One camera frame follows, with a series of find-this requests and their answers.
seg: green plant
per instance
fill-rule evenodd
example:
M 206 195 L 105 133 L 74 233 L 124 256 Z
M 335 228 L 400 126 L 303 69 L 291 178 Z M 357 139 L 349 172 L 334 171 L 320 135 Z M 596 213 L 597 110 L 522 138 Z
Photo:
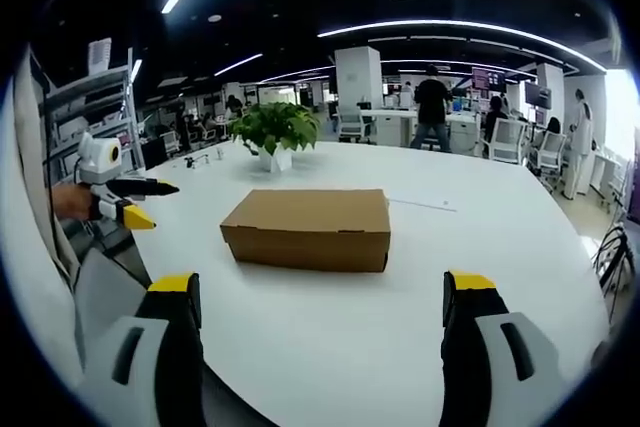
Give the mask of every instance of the green plant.
M 258 155 L 251 144 L 264 149 L 271 155 L 278 142 L 285 149 L 314 147 L 320 124 L 313 114 L 301 105 L 276 102 L 254 105 L 241 118 L 230 125 L 233 140 L 240 137 L 243 145 L 253 155 Z

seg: cardboard box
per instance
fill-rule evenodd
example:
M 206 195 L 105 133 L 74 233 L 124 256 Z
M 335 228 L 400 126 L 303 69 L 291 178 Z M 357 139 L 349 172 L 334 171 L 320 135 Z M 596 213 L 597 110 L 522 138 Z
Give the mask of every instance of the cardboard box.
M 220 225 L 238 261 L 382 272 L 391 228 L 382 190 L 253 190 Z

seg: black ceiling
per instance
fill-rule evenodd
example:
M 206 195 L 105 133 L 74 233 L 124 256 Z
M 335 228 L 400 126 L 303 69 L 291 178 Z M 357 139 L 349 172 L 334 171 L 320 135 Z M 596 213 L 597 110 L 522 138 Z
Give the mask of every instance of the black ceiling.
M 456 19 L 507 26 L 570 47 L 608 36 L 603 0 L 181 0 L 168 15 L 166 0 L 53 0 L 34 39 L 36 56 L 57 85 L 86 75 L 86 48 L 113 38 L 112 65 L 126 61 L 126 49 L 143 59 L 136 80 L 138 101 L 157 93 L 163 78 L 196 78 L 202 89 L 227 81 L 268 77 L 329 65 L 337 48 L 367 45 L 395 36 L 456 36 L 524 47 L 568 62 L 583 72 L 593 68 L 558 49 L 498 32 L 453 27 L 393 27 L 325 39 L 323 31 L 402 19 Z M 207 18 L 222 16 L 218 23 Z M 461 40 L 396 40 L 369 44 L 383 59 L 467 60 L 519 68 L 535 56 Z M 214 72 L 251 55 L 263 57 L 215 79 Z M 385 65 L 385 70 L 418 68 Z

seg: white round table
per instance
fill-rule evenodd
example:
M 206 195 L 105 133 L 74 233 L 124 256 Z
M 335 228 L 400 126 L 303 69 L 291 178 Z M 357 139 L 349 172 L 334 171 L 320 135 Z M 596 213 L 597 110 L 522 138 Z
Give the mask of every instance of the white round table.
M 181 191 L 141 206 L 135 232 L 152 279 L 200 274 L 204 357 L 240 397 L 280 426 L 437 425 L 444 398 L 442 278 L 475 272 L 555 344 L 575 382 L 607 335 L 580 238 L 524 168 L 394 147 L 318 143 L 269 174 L 238 144 L 148 173 Z M 238 264 L 220 222 L 254 188 L 370 189 L 389 198 L 382 274 Z

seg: potted plant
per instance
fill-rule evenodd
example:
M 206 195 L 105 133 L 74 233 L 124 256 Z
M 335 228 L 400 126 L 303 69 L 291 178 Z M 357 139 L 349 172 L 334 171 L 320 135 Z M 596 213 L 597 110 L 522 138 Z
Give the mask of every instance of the potted plant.
M 291 152 L 298 147 L 314 147 L 318 129 L 319 122 L 308 109 L 282 102 L 254 105 L 230 126 L 233 140 L 241 138 L 269 172 L 290 168 Z

